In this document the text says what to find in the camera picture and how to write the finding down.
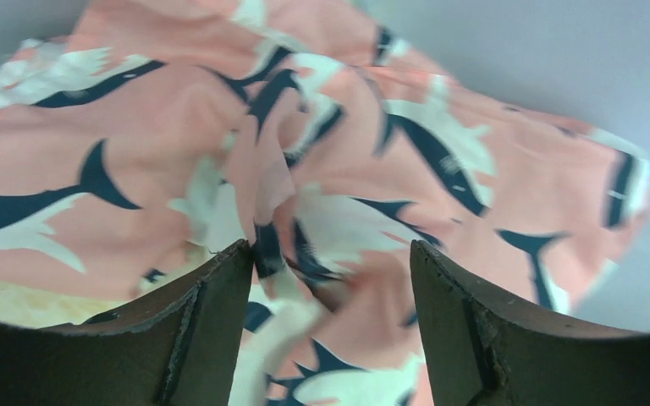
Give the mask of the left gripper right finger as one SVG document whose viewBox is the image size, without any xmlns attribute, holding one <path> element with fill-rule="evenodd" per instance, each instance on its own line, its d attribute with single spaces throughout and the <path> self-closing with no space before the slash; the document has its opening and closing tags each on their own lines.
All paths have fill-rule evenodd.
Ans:
<svg viewBox="0 0 650 406">
<path fill-rule="evenodd" d="M 436 405 L 650 405 L 650 333 L 547 310 L 424 241 L 410 271 Z"/>
</svg>

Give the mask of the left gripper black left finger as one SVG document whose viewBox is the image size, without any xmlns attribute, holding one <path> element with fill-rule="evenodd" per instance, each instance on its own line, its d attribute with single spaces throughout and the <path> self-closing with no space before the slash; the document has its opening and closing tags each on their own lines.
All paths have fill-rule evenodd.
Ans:
<svg viewBox="0 0 650 406">
<path fill-rule="evenodd" d="M 225 405 L 251 276 L 239 240 L 86 323 L 0 323 L 0 405 Z"/>
</svg>

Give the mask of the pink patterned cloth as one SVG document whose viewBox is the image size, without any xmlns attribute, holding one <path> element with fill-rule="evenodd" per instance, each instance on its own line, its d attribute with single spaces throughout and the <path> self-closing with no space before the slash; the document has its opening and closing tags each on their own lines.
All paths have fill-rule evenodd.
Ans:
<svg viewBox="0 0 650 406">
<path fill-rule="evenodd" d="M 0 321 L 84 321 L 247 239 L 232 405 L 430 405 L 413 240 L 567 314 L 649 209 L 638 146 L 347 1 L 95 1 L 0 67 Z"/>
</svg>

